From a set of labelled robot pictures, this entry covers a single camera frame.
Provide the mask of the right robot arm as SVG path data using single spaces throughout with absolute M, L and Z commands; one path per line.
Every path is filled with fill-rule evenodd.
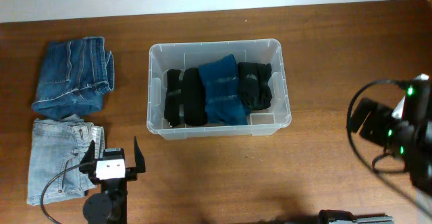
M 404 98 L 395 109 L 361 96 L 366 89 L 378 84 L 392 84 L 404 91 Z M 424 215 L 431 216 L 431 208 L 423 206 L 384 177 L 407 173 L 416 189 L 431 195 L 430 80 L 417 77 L 413 80 L 376 80 L 366 84 L 350 101 L 346 133 L 354 160 Z M 354 134 L 381 147 L 383 152 L 368 163 L 352 139 Z

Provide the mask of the dark blue jeans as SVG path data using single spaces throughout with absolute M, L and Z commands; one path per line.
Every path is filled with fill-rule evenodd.
M 101 36 L 51 42 L 43 59 L 31 104 L 50 119 L 85 116 L 103 108 L 103 95 L 115 88 L 113 53 Z

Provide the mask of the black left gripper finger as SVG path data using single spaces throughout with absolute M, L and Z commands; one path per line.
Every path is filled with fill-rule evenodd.
M 137 173 L 145 173 L 146 165 L 144 156 L 139 148 L 137 138 L 134 137 L 134 159 L 136 164 L 136 172 Z
M 79 171 L 81 173 L 89 173 L 95 166 L 95 142 L 92 140 L 90 146 L 80 161 Z

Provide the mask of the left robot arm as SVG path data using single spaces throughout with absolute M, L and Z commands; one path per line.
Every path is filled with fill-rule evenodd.
M 92 224 L 126 224 L 128 190 L 127 183 L 137 180 L 140 166 L 126 167 L 124 149 L 108 148 L 102 157 L 95 157 L 92 141 L 80 161 L 79 171 L 88 176 L 101 191 L 90 196 L 83 206 L 83 215 Z

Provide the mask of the dark charcoal garment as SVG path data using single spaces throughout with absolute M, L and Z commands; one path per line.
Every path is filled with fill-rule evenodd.
M 271 64 L 240 62 L 238 73 L 238 96 L 244 106 L 250 111 L 268 109 L 273 98 L 269 87 Z

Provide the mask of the black garment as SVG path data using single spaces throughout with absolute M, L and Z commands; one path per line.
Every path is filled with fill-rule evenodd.
M 208 123 L 205 88 L 197 67 L 167 71 L 164 118 L 171 128 L 183 123 L 200 127 Z

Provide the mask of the blue garment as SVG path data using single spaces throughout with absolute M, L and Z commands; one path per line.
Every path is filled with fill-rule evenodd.
M 247 125 L 247 110 L 238 96 L 236 59 L 229 54 L 198 67 L 205 88 L 205 112 L 209 123 Z

